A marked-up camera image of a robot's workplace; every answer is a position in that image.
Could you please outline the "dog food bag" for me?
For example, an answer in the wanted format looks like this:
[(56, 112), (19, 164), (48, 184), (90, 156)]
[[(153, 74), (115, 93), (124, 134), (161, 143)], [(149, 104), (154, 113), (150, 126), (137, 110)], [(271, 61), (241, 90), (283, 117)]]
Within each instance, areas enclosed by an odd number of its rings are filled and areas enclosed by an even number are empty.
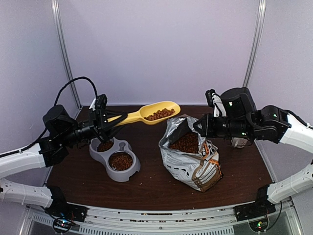
[[(195, 131), (193, 123), (196, 121), (196, 118), (187, 115), (168, 119), (166, 131), (158, 145), (163, 165), (174, 179), (197, 191), (205, 192), (213, 187), (223, 174), (218, 148)], [(184, 153), (170, 148), (170, 144), (189, 132), (198, 135), (198, 153)]]

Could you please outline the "yellow plastic scoop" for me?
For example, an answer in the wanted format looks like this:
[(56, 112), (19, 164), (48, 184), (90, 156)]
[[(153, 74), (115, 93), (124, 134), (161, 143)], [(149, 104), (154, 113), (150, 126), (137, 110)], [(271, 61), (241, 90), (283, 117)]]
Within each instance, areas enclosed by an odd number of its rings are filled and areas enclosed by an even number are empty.
[[(164, 109), (168, 110), (169, 112), (167, 113), (170, 115), (160, 115), (160, 112)], [(128, 113), (124, 120), (118, 121), (117, 124), (114, 124), (114, 126), (121, 126), (135, 122), (143, 122), (147, 125), (155, 125), (168, 118), (172, 118), (173, 116), (178, 115), (180, 111), (180, 106), (173, 101), (152, 103), (142, 106), (136, 112)]]

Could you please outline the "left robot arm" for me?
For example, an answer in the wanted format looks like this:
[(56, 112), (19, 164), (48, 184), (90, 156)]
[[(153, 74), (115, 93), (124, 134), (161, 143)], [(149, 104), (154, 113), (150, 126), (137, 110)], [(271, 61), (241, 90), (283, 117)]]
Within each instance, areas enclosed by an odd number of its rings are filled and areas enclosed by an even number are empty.
[(32, 204), (52, 209), (59, 217), (70, 213), (70, 206), (59, 187), (35, 187), (6, 180), (7, 176), (30, 169), (59, 164), (68, 148), (94, 138), (104, 142), (117, 132), (115, 126), (127, 118), (125, 112), (105, 108), (91, 109), (89, 120), (77, 122), (63, 105), (53, 106), (43, 117), (49, 136), (39, 138), (33, 146), (3, 153), (0, 156), (0, 200)]

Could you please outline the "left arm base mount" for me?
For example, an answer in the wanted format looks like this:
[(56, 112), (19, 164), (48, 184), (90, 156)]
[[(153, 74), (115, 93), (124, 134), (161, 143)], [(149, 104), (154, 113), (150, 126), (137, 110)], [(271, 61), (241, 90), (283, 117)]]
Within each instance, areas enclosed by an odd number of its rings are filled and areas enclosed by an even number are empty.
[(50, 207), (45, 208), (45, 211), (57, 218), (64, 218), (74, 222), (84, 222), (88, 208), (75, 204), (53, 201)]

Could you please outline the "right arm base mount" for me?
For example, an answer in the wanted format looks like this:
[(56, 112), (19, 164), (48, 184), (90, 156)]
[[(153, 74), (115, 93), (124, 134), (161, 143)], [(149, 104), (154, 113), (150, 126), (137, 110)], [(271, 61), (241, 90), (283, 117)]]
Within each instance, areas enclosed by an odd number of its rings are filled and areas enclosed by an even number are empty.
[(252, 202), (234, 207), (237, 221), (251, 220), (276, 212), (275, 205), (268, 201)]

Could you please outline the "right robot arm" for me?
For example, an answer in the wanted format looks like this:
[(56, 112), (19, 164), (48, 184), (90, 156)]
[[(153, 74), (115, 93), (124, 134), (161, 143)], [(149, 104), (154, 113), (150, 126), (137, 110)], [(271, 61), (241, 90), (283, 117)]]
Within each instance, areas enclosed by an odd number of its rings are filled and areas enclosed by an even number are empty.
[[(205, 93), (213, 113), (205, 114), (193, 124), (194, 129), (205, 138), (242, 138), (283, 143), (307, 152), (313, 151), (313, 127), (294, 112), (267, 105), (256, 109), (248, 88), (232, 88), (218, 95), (214, 89)], [(313, 186), (313, 164), (309, 163), (298, 173), (258, 189), (251, 212), (261, 216), (269, 204), (302, 192)]]

